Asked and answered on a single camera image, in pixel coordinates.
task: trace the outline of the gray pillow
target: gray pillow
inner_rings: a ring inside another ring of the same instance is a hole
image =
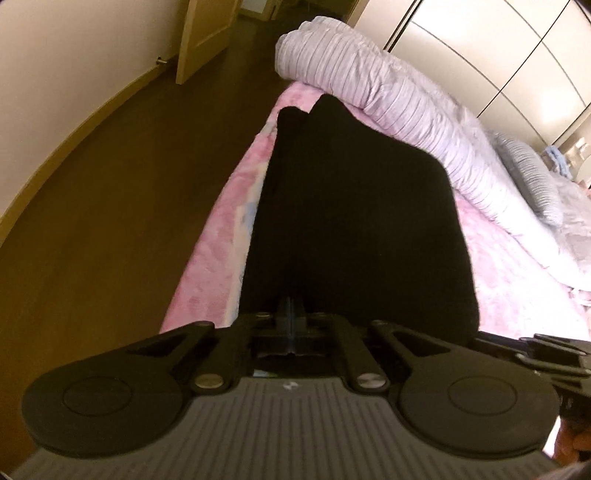
[[[534,213],[550,226],[562,225],[564,212],[558,188],[540,156],[528,144],[502,134],[491,143],[519,192]]]

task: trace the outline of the black garment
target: black garment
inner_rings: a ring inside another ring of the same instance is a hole
[[[356,325],[390,320],[459,344],[478,330],[445,170],[329,95],[279,114],[240,312],[272,312],[286,294]]]

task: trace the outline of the gray ribbed surface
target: gray ribbed surface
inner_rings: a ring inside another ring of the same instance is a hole
[[[439,452],[407,432],[388,403],[337,378],[244,378],[193,401],[183,421],[136,452],[80,460],[38,451],[14,480],[531,480],[543,453],[500,462]]]

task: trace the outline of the floor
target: floor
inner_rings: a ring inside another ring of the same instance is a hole
[[[20,397],[59,365],[155,335],[226,179],[286,87],[276,21],[239,19],[230,49],[118,109],[60,166],[0,249],[0,470],[32,451]]]

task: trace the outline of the pink blanket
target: pink blanket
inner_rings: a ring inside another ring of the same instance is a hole
[[[266,126],[232,173],[219,196],[168,308],[161,331],[197,320],[232,323],[238,310],[256,206],[275,142],[279,110],[310,111],[321,90],[292,84],[277,100]],[[381,130],[363,112],[350,111]],[[583,309],[519,243],[456,192],[460,223],[472,260],[480,328],[517,338],[533,333],[588,339]],[[425,291],[425,301],[429,292]]]

